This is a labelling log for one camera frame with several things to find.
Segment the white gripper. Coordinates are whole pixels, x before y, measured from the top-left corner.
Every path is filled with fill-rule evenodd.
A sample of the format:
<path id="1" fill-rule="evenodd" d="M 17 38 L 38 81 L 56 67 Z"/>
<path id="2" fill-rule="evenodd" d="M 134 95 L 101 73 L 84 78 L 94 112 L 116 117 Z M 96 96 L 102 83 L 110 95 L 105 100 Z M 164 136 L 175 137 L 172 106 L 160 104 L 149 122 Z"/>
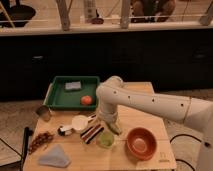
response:
<path id="1" fill-rule="evenodd" d="M 117 117 L 118 117 L 118 113 L 115 112 L 113 114 L 106 114 L 106 113 L 103 113 L 103 112 L 100 112 L 99 113 L 99 118 L 101 120 L 103 120 L 104 122 L 106 123 L 115 123 L 117 121 Z M 97 122 L 97 126 L 98 128 L 99 127 L 104 127 L 104 122 L 103 121 L 98 121 Z"/>

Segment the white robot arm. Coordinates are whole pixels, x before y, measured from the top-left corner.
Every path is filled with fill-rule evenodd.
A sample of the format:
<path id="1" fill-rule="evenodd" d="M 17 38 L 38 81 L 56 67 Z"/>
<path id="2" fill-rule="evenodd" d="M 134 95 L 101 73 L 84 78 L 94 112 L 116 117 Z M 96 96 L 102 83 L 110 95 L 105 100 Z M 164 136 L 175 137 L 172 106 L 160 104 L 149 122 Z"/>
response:
<path id="1" fill-rule="evenodd" d="M 98 115 L 113 133 L 121 133 L 116 124 L 119 105 L 183 124 L 203 134 L 196 171 L 213 171 L 213 101 L 137 92 L 124 85 L 121 77 L 111 76 L 96 89 Z"/>

